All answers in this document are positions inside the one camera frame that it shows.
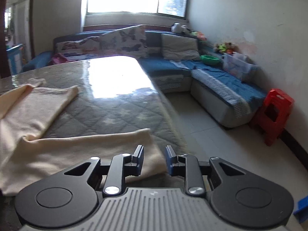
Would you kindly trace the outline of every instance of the cream blanket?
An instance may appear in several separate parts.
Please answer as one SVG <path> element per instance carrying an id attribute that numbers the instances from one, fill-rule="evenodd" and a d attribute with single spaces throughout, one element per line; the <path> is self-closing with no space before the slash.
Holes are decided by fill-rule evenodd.
<path id="1" fill-rule="evenodd" d="M 78 88 L 37 88 L 27 84 L 0 96 L 0 189 L 14 196 L 27 185 L 92 156 L 111 159 L 144 145 L 142 179 L 166 171 L 149 129 L 131 133 L 40 139 Z"/>

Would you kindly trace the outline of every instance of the blue sofa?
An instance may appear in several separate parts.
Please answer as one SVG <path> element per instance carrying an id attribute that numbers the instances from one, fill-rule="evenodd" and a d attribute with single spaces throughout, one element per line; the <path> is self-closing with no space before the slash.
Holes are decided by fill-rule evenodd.
<path id="1" fill-rule="evenodd" d="M 53 40 L 78 41 L 86 37 L 100 36 L 110 31 L 82 32 Z M 253 84 L 242 83 L 221 68 L 210 67 L 203 62 L 165 60 L 161 55 L 161 34 L 163 31 L 146 31 L 148 58 L 138 62 L 150 79 L 164 93 L 190 91 L 191 95 L 223 126 L 233 128 L 248 123 L 266 94 Z M 43 52 L 23 67 L 24 71 L 46 66 L 54 51 Z"/>
<path id="2" fill-rule="evenodd" d="M 52 64 L 51 57 L 55 53 L 56 44 L 63 41 L 78 41 L 91 36 L 100 36 L 110 30 L 82 32 L 74 35 L 57 37 L 53 40 L 53 51 L 46 51 L 23 66 L 22 72 L 38 69 Z M 176 91 L 190 91 L 192 84 L 191 71 L 177 68 L 168 60 L 164 60 L 161 55 L 161 34 L 174 34 L 164 31 L 146 30 L 147 48 L 149 58 L 140 60 L 140 65 L 144 71 L 152 78 L 158 87 L 165 93 Z"/>

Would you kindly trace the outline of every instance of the toy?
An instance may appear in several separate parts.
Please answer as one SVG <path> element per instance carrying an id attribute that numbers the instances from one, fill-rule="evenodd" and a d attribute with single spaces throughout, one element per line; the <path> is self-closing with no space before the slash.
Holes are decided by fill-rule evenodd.
<path id="1" fill-rule="evenodd" d="M 190 32 L 190 35 L 191 36 L 196 36 L 201 41 L 206 41 L 207 40 L 206 37 L 204 36 L 204 34 L 199 32 L 199 31 L 192 31 L 192 32 Z"/>
<path id="2" fill-rule="evenodd" d="M 181 25 L 178 22 L 174 23 L 174 25 L 171 27 L 171 32 L 172 33 L 181 34 L 182 30 L 183 29 L 182 29 Z"/>
<path id="3" fill-rule="evenodd" d="M 214 52 L 219 52 L 220 54 L 224 54 L 224 53 L 227 53 L 227 54 L 233 54 L 233 51 L 234 51 L 234 48 L 235 48 L 235 45 L 231 42 L 225 42 L 221 45 L 219 44 L 215 44 L 214 48 L 213 48 L 213 51 Z"/>
<path id="4" fill-rule="evenodd" d="M 182 25 L 181 27 L 182 27 L 182 33 L 184 35 L 189 35 L 190 34 L 191 30 L 186 25 Z"/>

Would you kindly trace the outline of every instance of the tile floor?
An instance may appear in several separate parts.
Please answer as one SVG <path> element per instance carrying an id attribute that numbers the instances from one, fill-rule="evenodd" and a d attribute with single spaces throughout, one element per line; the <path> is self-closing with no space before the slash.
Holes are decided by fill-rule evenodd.
<path id="1" fill-rule="evenodd" d="M 168 93 L 166 97 L 178 112 L 179 130 L 199 160 L 221 157 L 284 186 L 295 204 L 308 195 L 308 172 L 280 139 L 268 147 L 262 135 L 247 125 L 224 130 L 190 93 Z M 287 227 L 291 231 L 308 230 L 293 215 Z"/>

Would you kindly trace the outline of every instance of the quilted mattress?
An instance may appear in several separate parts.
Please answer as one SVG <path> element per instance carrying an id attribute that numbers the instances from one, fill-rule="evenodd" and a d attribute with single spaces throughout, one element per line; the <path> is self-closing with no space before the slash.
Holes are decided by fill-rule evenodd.
<path id="1" fill-rule="evenodd" d="M 166 145 L 172 145 L 176 153 L 187 153 L 186 144 L 170 117 L 173 109 L 164 95 L 153 87 L 135 59 L 113 58 L 116 58 L 116 69 L 110 64 L 110 58 L 99 58 L 7 77 L 0 80 L 0 94 L 27 83 L 29 78 L 44 78 L 44 87 L 49 88 L 77 85 L 79 95 L 56 118 L 43 138 L 125 133 L 150 128 L 162 152 Z M 156 175 L 133 185 L 182 187 L 183 180 Z M 20 227 L 13 198 L 0 197 L 0 230 L 18 230 Z"/>

